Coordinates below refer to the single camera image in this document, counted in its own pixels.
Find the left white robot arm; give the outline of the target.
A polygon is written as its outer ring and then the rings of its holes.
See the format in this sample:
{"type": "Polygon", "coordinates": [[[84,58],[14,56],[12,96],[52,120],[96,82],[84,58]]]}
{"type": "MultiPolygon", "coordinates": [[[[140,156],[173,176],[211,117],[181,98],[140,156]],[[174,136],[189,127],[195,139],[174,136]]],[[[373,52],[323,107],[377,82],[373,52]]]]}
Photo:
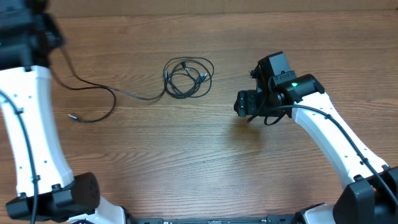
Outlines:
{"type": "Polygon", "coordinates": [[[101,196],[93,173],[74,175],[52,109],[50,53],[64,39],[46,1],[1,2],[1,111],[16,166],[14,220],[31,223],[129,223],[101,196]]]}

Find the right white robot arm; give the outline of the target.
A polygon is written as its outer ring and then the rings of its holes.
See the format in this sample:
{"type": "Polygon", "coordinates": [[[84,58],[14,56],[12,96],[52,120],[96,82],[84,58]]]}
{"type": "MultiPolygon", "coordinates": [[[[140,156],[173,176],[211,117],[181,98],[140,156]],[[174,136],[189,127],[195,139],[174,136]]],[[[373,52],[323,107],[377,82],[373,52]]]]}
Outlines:
{"type": "Polygon", "coordinates": [[[370,150],[339,115],[321,83],[297,76],[285,54],[258,61],[256,89],[238,92],[240,117],[292,118],[315,141],[334,168],[343,192],[333,205],[319,203],[293,215],[269,215],[266,223],[397,224],[397,168],[370,150]]]}

